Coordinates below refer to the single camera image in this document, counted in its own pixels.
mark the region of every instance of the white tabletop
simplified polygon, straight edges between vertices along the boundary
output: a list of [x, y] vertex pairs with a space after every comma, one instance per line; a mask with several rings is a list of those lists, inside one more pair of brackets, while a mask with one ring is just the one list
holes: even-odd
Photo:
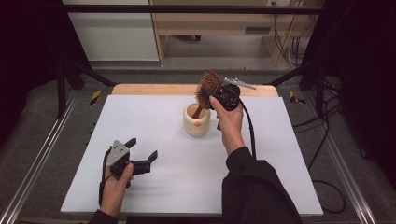
[[[323, 215], [282, 98], [241, 97], [251, 116], [257, 158], [273, 165], [301, 216]], [[227, 175], [226, 151], [218, 120], [202, 137], [183, 129], [182, 112], [193, 96], [110, 95], [61, 208], [87, 214], [99, 208], [98, 189], [105, 152], [114, 140], [137, 144], [131, 160], [145, 160], [154, 150], [151, 173], [134, 177], [121, 212], [139, 216], [218, 216], [221, 182]], [[250, 147], [248, 120], [243, 136]]]

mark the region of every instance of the wall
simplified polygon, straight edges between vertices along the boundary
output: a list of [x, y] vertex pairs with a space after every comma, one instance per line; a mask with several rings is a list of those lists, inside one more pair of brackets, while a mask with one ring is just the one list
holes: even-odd
[[[64, 4], [148, 5], [147, 0], [63, 0]], [[90, 61], [158, 61], [150, 14], [69, 13]]]

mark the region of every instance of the person's right hand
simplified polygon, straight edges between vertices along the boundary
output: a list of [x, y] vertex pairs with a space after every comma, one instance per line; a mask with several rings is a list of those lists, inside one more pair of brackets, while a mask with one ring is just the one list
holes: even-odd
[[210, 96], [209, 100], [212, 107], [218, 112], [222, 142], [230, 155], [233, 151], [245, 146], [241, 134], [244, 111], [241, 105], [233, 111], [227, 111], [215, 97]]

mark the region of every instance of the white cup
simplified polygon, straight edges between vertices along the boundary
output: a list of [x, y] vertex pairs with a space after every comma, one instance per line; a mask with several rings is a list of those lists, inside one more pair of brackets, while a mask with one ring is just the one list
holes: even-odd
[[210, 110], [202, 109], [198, 119], [192, 116], [198, 108], [198, 103], [187, 105], [183, 111], [184, 130], [192, 136], [201, 136], [209, 131]]

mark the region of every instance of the wooden table edge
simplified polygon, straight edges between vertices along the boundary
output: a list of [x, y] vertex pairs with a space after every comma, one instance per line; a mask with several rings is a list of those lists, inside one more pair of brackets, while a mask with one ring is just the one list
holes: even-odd
[[[254, 85], [256, 90], [241, 87], [241, 96], [278, 97], [276, 88], [269, 85]], [[112, 95], [194, 95], [196, 84], [118, 84]]]

